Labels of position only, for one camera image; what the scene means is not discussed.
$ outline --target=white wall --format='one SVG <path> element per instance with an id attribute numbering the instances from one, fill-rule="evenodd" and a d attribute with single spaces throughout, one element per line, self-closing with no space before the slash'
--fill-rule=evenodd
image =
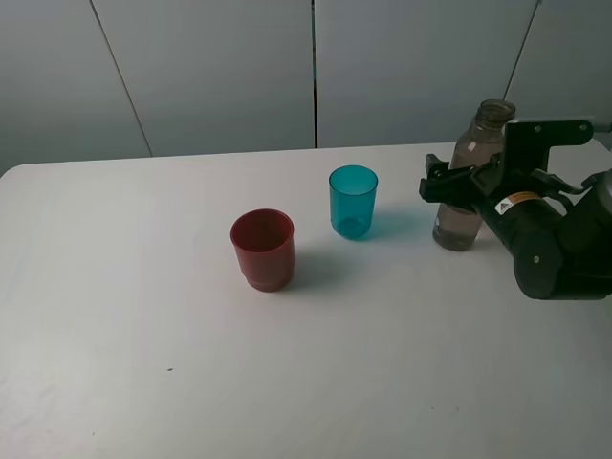
<path id="1" fill-rule="evenodd" d="M 316 0 L 319 145 L 453 141 L 503 98 L 536 0 Z"/>
<path id="2" fill-rule="evenodd" d="M 96 0 L 154 156 L 315 145 L 310 0 Z"/>
<path id="3" fill-rule="evenodd" d="M 612 2 L 544 0 L 507 99 L 519 117 L 592 115 L 612 122 Z M 608 147 L 612 136 L 598 136 Z"/>
<path id="4" fill-rule="evenodd" d="M 3 0 L 0 63 L 0 175 L 149 156 L 87 0 Z"/>

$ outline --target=plastic cup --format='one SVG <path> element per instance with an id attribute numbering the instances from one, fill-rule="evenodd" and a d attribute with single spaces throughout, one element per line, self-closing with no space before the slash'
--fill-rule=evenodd
<path id="1" fill-rule="evenodd" d="M 362 165 L 345 165 L 329 176 L 332 227 L 347 239 L 364 236 L 372 225 L 376 174 Z"/>
<path id="2" fill-rule="evenodd" d="M 260 292 L 280 290 L 294 276 L 294 223 L 271 208 L 245 213 L 229 233 L 242 274 Z"/>

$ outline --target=red cup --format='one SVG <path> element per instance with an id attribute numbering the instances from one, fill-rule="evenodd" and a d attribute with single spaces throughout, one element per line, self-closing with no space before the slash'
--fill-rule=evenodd
<path id="1" fill-rule="evenodd" d="M 294 276 L 294 223 L 271 208 L 259 208 L 235 221 L 229 233 L 240 270 L 260 292 L 276 292 Z"/>

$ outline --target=yellow warning label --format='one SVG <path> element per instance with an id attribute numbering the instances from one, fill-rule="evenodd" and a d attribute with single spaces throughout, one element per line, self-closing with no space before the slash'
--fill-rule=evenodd
<path id="1" fill-rule="evenodd" d="M 532 191 L 519 191 L 518 193 L 511 194 L 507 198 L 502 199 L 497 206 L 495 206 L 495 210 L 500 215 L 503 215 L 508 210 L 510 210 L 513 206 L 516 206 L 519 203 L 524 201 L 531 201 L 532 199 L 542 199 L 538 194 L 533 193 Z"/>

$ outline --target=robotic arm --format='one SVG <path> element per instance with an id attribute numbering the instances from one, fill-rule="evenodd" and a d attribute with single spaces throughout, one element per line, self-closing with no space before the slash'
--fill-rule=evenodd
<path id="1" fill-rule="evenodd" d="M 504 151 L 480 167 L 448 169 L 427 155 L 419 193 L 429 203 L 480 214 L 512 254 L 526 296 L 604 298 L 612 294 L 612 169 L 581 187 L 547 172 L 552 146 L 585 144 L 594 130 L 587 120 L 508 123 Z M 583 196 L 574 205 L 567 194 Z M 561 202 L 567 213 L 543 197 Z"/>

